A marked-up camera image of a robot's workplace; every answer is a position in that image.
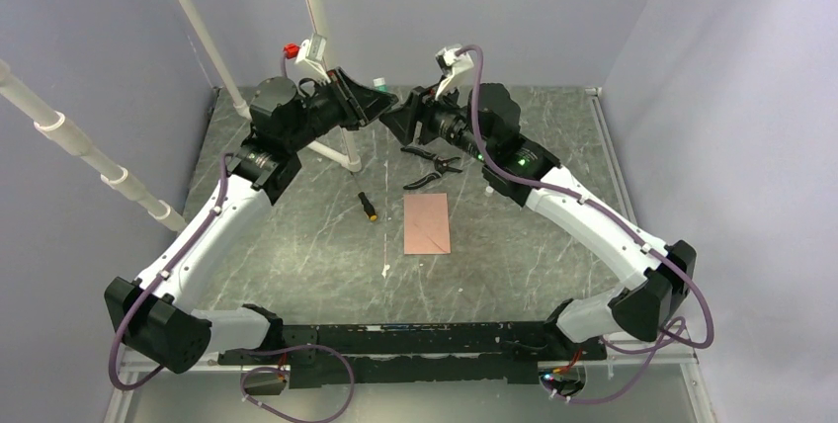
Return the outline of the pink paper envelope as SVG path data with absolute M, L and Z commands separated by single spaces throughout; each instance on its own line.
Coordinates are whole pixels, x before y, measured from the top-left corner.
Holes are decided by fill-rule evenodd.
M 406 255 L 452 252 L 446 194 L 407 194 L 403 206 L 403 251 Z

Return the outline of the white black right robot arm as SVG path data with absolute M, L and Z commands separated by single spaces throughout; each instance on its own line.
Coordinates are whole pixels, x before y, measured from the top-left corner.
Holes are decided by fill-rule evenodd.
M 482 174 L 501 196 L 567 231 L 617 277 L 610 292 L 568 299 L 545 322 L 545 347 L 567 359 L 582 343 L 616 332 L 660 345 L 679 342 L 675 313 L 690 292 L 696 251 L 683 240 L 668 244 L 622 217 L 585 188 L 560 160 L 520 132 L 520 106 L 507 88 L 478 89 L 479 126 L 453 92 L 437 98 L 417 88 L 381 122 L 404 146 L 441 139 L 483 162 Z

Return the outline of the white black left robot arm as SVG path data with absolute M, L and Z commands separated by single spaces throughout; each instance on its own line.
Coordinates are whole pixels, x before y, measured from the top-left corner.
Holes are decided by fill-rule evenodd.
M 248 106 L 250 132 L 221 155 L 218 182 L 198 215 L 136 278 L 114 278 L 104 300 L 115 328 L 109 376 L 118 388 L 118 356 L 126 346 L 181 374 L 207 352 L 245 349 L 261 364 L 284 350 L 282 320 L 255 305 L 201 311 L 198 302 L 233 243 L 280 198 L 301 169 L 298 154 L 330 130 L 374 123 L 396 95 L 355 82 L 341 68 L 313 81 L 278 76 L 261 82 Z

